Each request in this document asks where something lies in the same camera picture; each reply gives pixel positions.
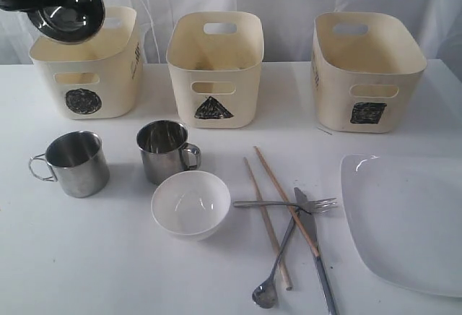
black circle label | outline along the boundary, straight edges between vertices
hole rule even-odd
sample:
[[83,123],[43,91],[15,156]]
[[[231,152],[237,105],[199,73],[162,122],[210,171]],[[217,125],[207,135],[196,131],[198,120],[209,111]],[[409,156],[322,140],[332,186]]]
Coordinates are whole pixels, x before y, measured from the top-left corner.
[[66,105],[74,113],[88,115],[101,109],[101,98],[90,90],[70,90],[66,92]]

butter knife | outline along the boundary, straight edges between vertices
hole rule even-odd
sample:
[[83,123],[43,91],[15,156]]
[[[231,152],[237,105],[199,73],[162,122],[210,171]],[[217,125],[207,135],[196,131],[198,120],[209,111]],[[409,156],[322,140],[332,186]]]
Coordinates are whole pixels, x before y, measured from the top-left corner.
[[[306,195],[298,188],[294,188],[295,192],[295,199],[297,200],[298,204],[304,204],[308,202],[308,198]],[[306,229],[308,235],[313,240],[313,243],[318,247],[318,235],[316,233],[316,223],[315,217],[313,214],[308,214],[306,212],[300,211],[300,221],[303,224],[303,227]],[[326,299],[327,309],[330,315],[338,315],[337,307],[335,305],[334,296],[332,294],[331,286],[329,285],[329,281],[326,274],[326,269],[324,268],[323,261],[321,256],[314,256],[313,259],[315,261],[316,270],[318,272],[319,281],[321,282],[321,286],[324,293],[324,298]]]

fork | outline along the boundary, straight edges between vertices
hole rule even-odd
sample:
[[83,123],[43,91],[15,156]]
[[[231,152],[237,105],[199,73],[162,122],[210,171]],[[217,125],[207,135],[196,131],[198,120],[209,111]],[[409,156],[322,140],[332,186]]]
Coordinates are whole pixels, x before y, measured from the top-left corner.
[[335,202],[336,197],[319,199],[318,201],[309,201],[303,204],[287,203],[278,201],[234,201],[232,205],[234,208],[250,208],[250,207],[265,207],[265,206],[278,206],[297,207],[309,214],[316,214],[319,212],[327,212],[328,210],[337,207]]

white bowl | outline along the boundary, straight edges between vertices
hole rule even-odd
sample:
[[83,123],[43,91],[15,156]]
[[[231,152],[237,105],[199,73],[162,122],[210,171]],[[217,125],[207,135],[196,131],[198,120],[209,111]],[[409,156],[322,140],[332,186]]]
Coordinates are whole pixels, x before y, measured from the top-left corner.
[[208,238],[230,211],[231,195],[217,176],[186,171],[169,177],[152,195],[156,223],[172,236],[189,241]]

stainless steel mug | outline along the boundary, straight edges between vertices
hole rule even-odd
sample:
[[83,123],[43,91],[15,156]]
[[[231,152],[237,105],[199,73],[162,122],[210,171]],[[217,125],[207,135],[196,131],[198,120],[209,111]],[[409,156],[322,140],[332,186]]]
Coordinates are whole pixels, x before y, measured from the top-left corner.
[[[178,122],[159,120],[139,130],[136,142],[141,150],[144,172],[149,181],[160,185],[166,178],[201,166],[201,151],[187,143],[188,131]],[[189,153],[196,159],[189,163]]]
[[[51,176],[43,178],[32,169],[35,160],[44,161]],[[101,190],[109,180],[101,138],[93,132],[76,131],[55,139],[44,154],[29,160],[29,169],[42,181],[57,181],[72,197],[88,197]]]

